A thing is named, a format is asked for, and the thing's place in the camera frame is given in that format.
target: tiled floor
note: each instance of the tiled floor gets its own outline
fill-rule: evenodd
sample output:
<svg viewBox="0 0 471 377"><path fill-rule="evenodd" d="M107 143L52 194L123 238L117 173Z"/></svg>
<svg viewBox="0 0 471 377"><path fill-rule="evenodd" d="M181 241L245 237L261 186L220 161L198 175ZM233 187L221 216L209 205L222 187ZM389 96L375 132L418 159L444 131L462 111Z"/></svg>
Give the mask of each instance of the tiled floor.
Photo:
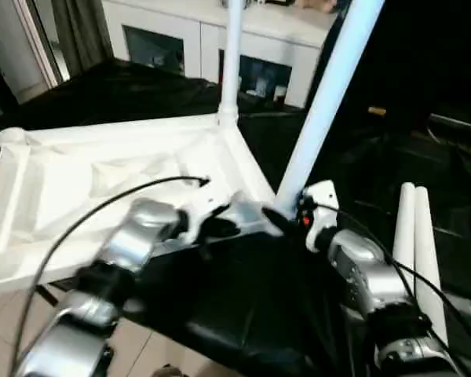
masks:
<svg viewBox="0 0 471 377"><path fill-rule="evenodd" d="M62 292L53 292L58 298ZM0 377L5 377L16 322L24 302L24 292L0 297ZM24 344L31 341L42 327L52 308L36 297L31 320L24 333ZM115 348L109 377L150 377L155 369L171 364L190 377L237 377L235 372L214 363L203 355L187 349L159 333L121 320L110 343Z"/></svg>

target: white cabinet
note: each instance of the white cabinet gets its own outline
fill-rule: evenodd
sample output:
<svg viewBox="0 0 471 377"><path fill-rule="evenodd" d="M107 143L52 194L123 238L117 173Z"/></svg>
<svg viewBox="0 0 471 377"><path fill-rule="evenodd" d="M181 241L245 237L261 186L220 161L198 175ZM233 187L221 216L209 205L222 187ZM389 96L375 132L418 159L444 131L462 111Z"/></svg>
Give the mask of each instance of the white cabinet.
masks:
<svg viewBox="0 0 471 377"><path fill-rule="evenodd" d="M203 78L218 83L223 72L225 27L201 25ZM270 101L305 105L319 59L319 49L243 32L240 89Z"/></svg>
<svg viewBox="0 0 471 377"><path fill-rule="evenodd" d="M220 0L103 0L117 58L220 82L227 10ZM240 89L303 107L334 16L252 5L243 14Z"/></svg>
<svg viewBox="0 0 471 377"><path fill-rule="evenodd" d="M200 22L103 2L115 57L201 77Z"/></svg>

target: wall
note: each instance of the wall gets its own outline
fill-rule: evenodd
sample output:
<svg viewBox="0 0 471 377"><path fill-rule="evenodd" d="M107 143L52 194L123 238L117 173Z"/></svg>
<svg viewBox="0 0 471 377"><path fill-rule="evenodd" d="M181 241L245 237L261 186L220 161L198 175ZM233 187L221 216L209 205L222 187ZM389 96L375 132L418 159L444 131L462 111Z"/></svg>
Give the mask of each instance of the wall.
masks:
<svg viewBox="0 0 471 377"><path fill-rule="evenodd" d="M20 101L46 88L13 0L0 0L0 68Z"/></svg>

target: white shelf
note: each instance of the white shelf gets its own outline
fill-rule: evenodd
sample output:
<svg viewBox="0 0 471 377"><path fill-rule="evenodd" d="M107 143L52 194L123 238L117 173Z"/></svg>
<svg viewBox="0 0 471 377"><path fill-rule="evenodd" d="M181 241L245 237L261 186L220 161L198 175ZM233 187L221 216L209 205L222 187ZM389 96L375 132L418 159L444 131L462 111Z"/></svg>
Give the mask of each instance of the white shelf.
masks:
<svg viewBox="0 0 471 377"><path fill-rule="evenodd" d="M104 0L225 27L220 0ZM320 48L336 15L294 6L253 4L244 11L243 31Z"/></svg>

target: white tube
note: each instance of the white tube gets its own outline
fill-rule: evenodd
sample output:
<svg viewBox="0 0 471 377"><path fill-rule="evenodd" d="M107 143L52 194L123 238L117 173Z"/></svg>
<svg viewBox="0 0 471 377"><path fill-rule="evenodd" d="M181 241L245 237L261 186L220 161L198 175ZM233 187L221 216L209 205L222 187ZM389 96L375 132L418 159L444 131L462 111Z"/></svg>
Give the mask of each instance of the white tube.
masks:
<svg viewBox="0 0 471 377"><path fill-rule="evenodd" d="M237 92L239 90L239 60L243 29L244 0L228 1L227 46L223 66L221 102L218 109L220 124L236 125L238 116Z"/></svg>
<svg viewBox="0 0 471 377"><path fill-rule="evenodd" d="M295 211L297 196L323 146L383 4L384 0L352 0L277 193L276 206L285 213Z"/></svg>
<svg viewBox="0 0 471 377"><path fill-rule="evenodd" d="M400 192L400 205L398 218L394 232L394 244L392 256L399 263L410 269L414 269L415 259L415 186L413 183L403 183ZM407 278L408 285L414 291L414 276L406 271L403 274Z"/></svg>
<svg viewBox="0 0 471 377"><path fill-rule="evenodd" d="M425 187L415 189L415 270L441 289L433 221ZM415 297L422 312L433 322L434 331L448 344L447 324L440 298L419 279L415 279Z"/></svg>

